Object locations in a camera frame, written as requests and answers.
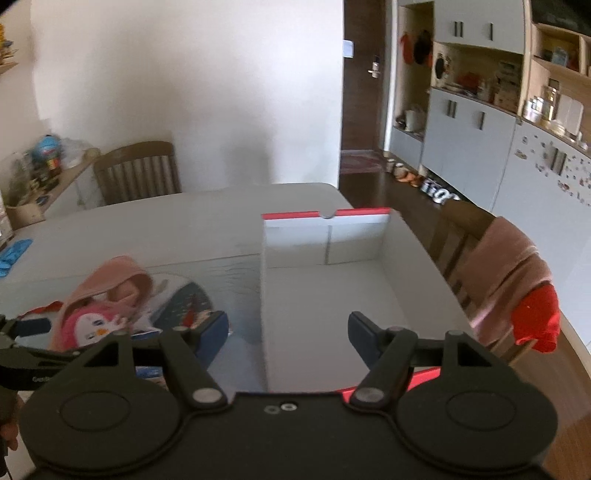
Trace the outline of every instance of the storage box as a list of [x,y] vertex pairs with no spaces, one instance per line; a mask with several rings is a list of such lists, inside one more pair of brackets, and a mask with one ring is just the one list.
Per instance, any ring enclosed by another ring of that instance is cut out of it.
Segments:
[[451,289],[398,212],[340,210],[264,218],[262,337],[271,391],[332,391],[368,369],[349,343],[360,311],[421,338],[471,332]]

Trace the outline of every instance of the chair back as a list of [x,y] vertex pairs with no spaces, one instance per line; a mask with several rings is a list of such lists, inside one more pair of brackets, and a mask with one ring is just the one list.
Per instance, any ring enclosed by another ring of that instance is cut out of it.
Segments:
[[181,193],[174,146],[142,142],[96,160],[95,176],[107,205]]
[[[468,202],[450,200],[442,209],[429,247],[429,255],[452,288],[462,309],[466,312],[476,307],[463,291],[462,282],[456,277],[456,269],[484,237],[495,216]],[[515,345],[510,328],[503,337],[491,346],[491,351],[510,365],[514,364],[535,344]]]

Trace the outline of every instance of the cabinet door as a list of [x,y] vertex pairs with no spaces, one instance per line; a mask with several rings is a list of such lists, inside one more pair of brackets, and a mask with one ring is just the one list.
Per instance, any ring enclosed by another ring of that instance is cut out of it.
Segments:
[[420,140],[394,128],[391,151],[409,166],[418,170],[421,164],[421,153],[423,152],[423,143]]
[[474,45],[524,54],[525,11],[522,0],[475,0],[480,14],[469,38]]
[[437,0],[435,2],[435,41],[468,44],[475,23],[473,5],[469,0]]
[[431,90],[427,130],[423,148],[423,165],[442,177],[443,166],[453,161],[457,121],[452,118],[453,104],[460,98],[441,90]]
[[464,134],[469,139],[466,155],[470,160],[462,193],[490,211],[505,172],[517,120],[495,108],[470,102]]
[[473,160],[474,139],[472,118],[475,102],[453,95],[454,107],[452,119],[453,133],[447,140],[447,157],[441,169],[441,178],[458,192],[464,193],[469,182],[470,164]]

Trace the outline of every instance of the cabinet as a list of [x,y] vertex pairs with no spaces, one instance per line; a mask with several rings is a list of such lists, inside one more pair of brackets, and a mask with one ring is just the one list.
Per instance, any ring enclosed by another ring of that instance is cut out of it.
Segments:
[[524,54],[522,0],[437,0],[435,41]]
[[[550,168],[553,148],[564,152],[569,160],[568,169],[560,176]],[[591,158],[523,122],[515,130],[492,210],[536,244],[552,271],[560,308],[585,343],[591,342],[590,171]]]
[[423,165],[481,208],[491,210],[505,170],[515,117],[433,89]]
[[409,166],[418,170],[421,164],[421,153],[423,152],[423,142],[418,138],[398,128],[394,128],[390,150]]

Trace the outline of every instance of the person's hand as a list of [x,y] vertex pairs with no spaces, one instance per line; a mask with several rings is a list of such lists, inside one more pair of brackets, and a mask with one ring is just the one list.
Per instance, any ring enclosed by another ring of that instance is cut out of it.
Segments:
[[5,423],[0,427],[0,437],[6,440],[8,448],[16,450],[18,448],[18,414],[21,411],[23,401],[19,395],[17,395],[17,402],[14,406],[11,419],[8,423]]

